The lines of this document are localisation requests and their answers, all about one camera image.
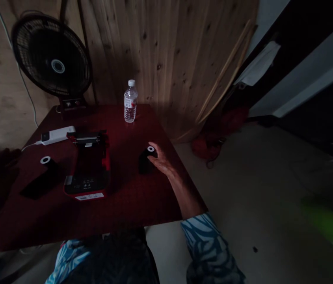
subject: white cable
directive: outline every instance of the white cable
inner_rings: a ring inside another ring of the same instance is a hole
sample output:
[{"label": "white cable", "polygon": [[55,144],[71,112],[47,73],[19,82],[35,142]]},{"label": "white cable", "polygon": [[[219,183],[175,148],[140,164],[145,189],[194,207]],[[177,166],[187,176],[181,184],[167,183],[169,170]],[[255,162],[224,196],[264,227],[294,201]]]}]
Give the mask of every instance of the white cable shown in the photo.
[{"label": "white cable", "polygon": [[27,145],[26,147],[23,147],[22,152],[23,152],[24,149],[26,149],[27,147],[30,147],[30,146],[33,146],[33,145],[40,145],[40,144],[41,144],[41,141],[36,141],[36,142],[33,143],[33,144],[30,144],[30,145]]},{"label": "white cable", "polygon": [[[0,20],[1,20],[2,26],[4,27],[4,30],[5,30],[5,33],[6,33],[6,37],[7,37],[7,40],[9,41],[9,45],[10,45],[10,47],[11,47],[11,50],[13,50],[13,46],[12,46],[12,44],[11,44],[11,40],[10,40],[10,37],[9,37],[9,32],[7,31],[6,24],[5,24],[5,22],[4,22],[3,18],[2,18],[1,12],[0,12]],[[17,67],[18,67],[19,75],[20,75],[20,77],[22,78],[22,82],[23,82],[24,88],[26,89],[27,95],[28,95],[28,97],[29,97],[29,99],[30,99],[30,101],[31,101],[31,104],[32,104],[32,109],[33,109],[33,120],[34,120],[34,122],[35,122],[35,124],[36,124],[36,127],[39,127],[39,125],[38,125],[37,122],[36,122],[36,109],[35,109],[35,105],[33,104],[32,98],[31,98],[31,96],[30,96],[30,92],[28,91],[28,88],[27,88],[27,86],[26,86],[26,83],[25,83],[25,81],[24,81],[24,79],[23,79],[23,75],[22,75],[22,72],[20,71],[19,64],[18,64],[18,62],[17,62],[16,60],[15,60],[15,62],[17,63]]]}]

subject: wooden stick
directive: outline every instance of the wooden stick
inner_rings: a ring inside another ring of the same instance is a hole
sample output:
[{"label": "wooden stick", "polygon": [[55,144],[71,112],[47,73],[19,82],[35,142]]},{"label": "wooden stick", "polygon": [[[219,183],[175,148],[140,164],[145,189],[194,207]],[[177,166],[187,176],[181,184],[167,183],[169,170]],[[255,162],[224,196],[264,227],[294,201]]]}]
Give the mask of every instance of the wooden stick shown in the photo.
[{"label": "wooden stick", "polygon": [[248,36],[247,36],[247,39],[246,39],[246,43],[245,43],[245,47],[244,47],[244,49],[243,49],[243,51],[242,51],[242,53],[241,53],[241,56],[240,56],[240,60],[238,61],[238,63],[237,63],[237,66],[236,66],[236,69],[235,69],[235,71],[233,72],[233,74],[232,74],[232,77],[231,77],[231,79],[229,80],[229,82],[228,82],[228,84],[227,84],[227,86],[225,87],[225,89],[224,89],[224,92],[221,94],[221,96],[219,97],[219,99],[218,99],[218,101],[213,105],[213,107],[210,109],[210,111],[198,122],[198,124],[200,124],[203,120],[205,120],[213,111],[214,111],[214,109],[216,108],[216,106],[220,103],[220,101],[221,101],[221,99],[224,97],[224,95],[227,93],[227,91],[228,91],[228,89],[229,89],[229,87],[231,86],[231,84],[232,84],[232,82],[233,82],[233,80],[234,80],[234,78],[236,77],[236,75],[237,75],[237,73],[238,73],[238,71],[239,71],[239,69],[240,69],[240,67],[241,67],[241,65],[242,65],[242,62],[243,62],[243,60],[244,60],[244,57],[245,57],[245,54],[246,54],[246,51],[248,50],[248,47],[249,47],[249,44],[250,44],[250,40],[251,40],[251,35],[252,35],[253,33],[251,33],[251,32],[249,32],[248,33]]},{"label": "wooden stick", "polygon": [[223,78],[224,73],[227,71],[227,69],[228,69],[228,67],[229,67],[229,64],[232,62],[233,57],[235,56],[235,54],[236,54],[238,48],[240,47],[241,43],[243,42],[244,37],[245,37],[245,35],[247,34],[247,30],[249,29],[250,26],[251,26],[251,20],[248,20],[248,21],[246,22],[246,25],[245,25],[244,29],[243,29],[242,32],[241,32],[240,37],[238,38],[238,40],[237,40],[235,46],[233,47],[233,49],[232,49],[232,51],[231,51],[231,53],[230,53],[230,55],[229,55],[229,57],[228,57],[226,63],[224,64],[223,69],[221,70],[221,72],[220,72],[218,78],[216,79],[216,82],[215,82],[214,86],[212,87],[210,94],[209,94],[208,97],[206,98],[206,101],[205,101],[205,103],[203,104],[202,109],[201,109],[201,111],[199,112],[199,114],[198,114],[198,116],[197,116],[197,118],[196,118],[196,120],[195,120],[196,123],[197,123],[198,121],[201,120],[200,118],[201,118],[201,116],[202,116],[204,110],[206,109],[206,107],[207,107],[207,105],[208,105],[208,103],[209,103],[209,101],[210,101],[212,95],[213,95],[214,92],[216,91],[216,88],[218,87],[220,80]]},{"label": "wooden stick", "polygon": [[[231,84],[232,84],[234,78],[236,77],[236,75],[237,75],[237,73],[238,73],[238,71],[239,71],[239,69],[240,69],[240,67],[241,67],[241,65],[242,65],[242,63],[243,63],[243,60],[244,60],[245,54],[246,54],[246,52],[247,52],[247,50],[248,50],[248,48],[249,48],[249,44],[250,44],[250,41],[251,41],[251,39],[252,39],[253,32],[248,32],[247,35],[248,35],[248,37],[247,37],[247,39],[246,39],[245,47],[244,47],[244,49],[243,49],[243,51],[242,51],[242,53],[241,53],[240,60],[239,60],[238,63],[237,63],[236,69],[235,69],[235,71],[233,72],[233,75],[232,75],[232,77],[231,77],[231,79],[230,79],[230,81],[229,81],[227,87],[225,88],[225,91],[224,91],[223,94],[220,96],[220,98],[218,99],[218,101],[216,102],[216,104],[215,104],[215,105],[211,108],[211,110],[208,112],[208,114],[206,114],[206,115],[205,115],[205,116],[204,116],[204,117],[203,117],[203,118],[197,123],[196,126],[199,126],[202,122],[204,122],[204,120],[205,120],[205,119],[206,119],[206,118],[207,118],[207,117],[213,112],[213,110],[216,108],[216,106],[220,103],[220,101],[221,101],[221,99],[223,98],[223,96],[226,94],[228,88],[231,86]],[[184,134],[182,134],[182,135],[179,136],[178,138],[173,139],[173,143],[178,143],[179,140],[181,140],[182,138],[184,138],[186,135],[190,134],[194,129],[195,129],[195,127],[192,128],[192,129],[190,129],[189,131],[185,132]]]}]

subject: dark red tabletop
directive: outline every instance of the dark red tabletop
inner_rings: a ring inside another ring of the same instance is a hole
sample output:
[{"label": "dark red tabletop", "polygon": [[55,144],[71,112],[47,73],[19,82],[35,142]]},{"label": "dark red tabletop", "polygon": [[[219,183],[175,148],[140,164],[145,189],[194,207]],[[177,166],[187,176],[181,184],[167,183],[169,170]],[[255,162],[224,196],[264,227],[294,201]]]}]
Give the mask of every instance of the dark red tabletop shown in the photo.
[{"label": "dark red tabletop", "polygon": [[[65,195],[64,179],[70,173],[71,161],[77,151],[69,140],[28,147],[18,161],[18,179],[0,211],[0,251],[182,218],[166,176],[157,169],[147,175],[138,173],[139,155],[148,146],[148,141],[154,141],[164,149],[177,170],[189,179],[156,114],[149,105],[138,105],[135,122],[126,123],[123,111],[123,106],[119,105],[97,106],[88,116],[62,120],[55,107],[50,110],[27,145],[39,141],[41,133],[70,125],[77,132],[107,129],[111,194],[105,199],[82,202]],[[38,200],[27,199],[19,192],[44,171],[44,166],[40,164],[44,156],[50,156],[59,164],[60,178],[57,185]]]}]

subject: fan guard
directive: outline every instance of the fan guard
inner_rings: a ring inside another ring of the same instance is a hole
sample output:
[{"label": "fan guard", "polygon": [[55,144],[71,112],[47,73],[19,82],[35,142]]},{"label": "fan guard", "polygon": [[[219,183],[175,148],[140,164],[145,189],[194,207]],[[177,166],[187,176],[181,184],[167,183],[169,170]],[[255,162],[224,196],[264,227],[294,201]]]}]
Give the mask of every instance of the fan guard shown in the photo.
[{"label": "fan guard", "polygon": [[14,25],[11,40],[20,68],[45,92],[68,99],[88,89],[92,70],[85,46],[57,19],[26,15]]}]

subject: person's right hand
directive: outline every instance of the person's right hand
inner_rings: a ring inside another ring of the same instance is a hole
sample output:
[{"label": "person's right hand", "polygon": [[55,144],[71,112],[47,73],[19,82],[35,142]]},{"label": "person's right hand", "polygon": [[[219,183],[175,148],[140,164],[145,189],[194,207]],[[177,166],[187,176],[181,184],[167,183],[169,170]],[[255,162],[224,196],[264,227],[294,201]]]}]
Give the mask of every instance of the person's right hand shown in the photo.
[{"label": "person's right hand", "polygon": [[153,156],[148,156],[148,159],[151,161],[152,164],[154,164],[156,168],[160,170],[160,172],[164,173],[166,176],[169,177],[171,174],[174,173],[175,170],[167,159],[164,151],[156,143],[149,142],[149,145],[156,149],[157,158]]}]

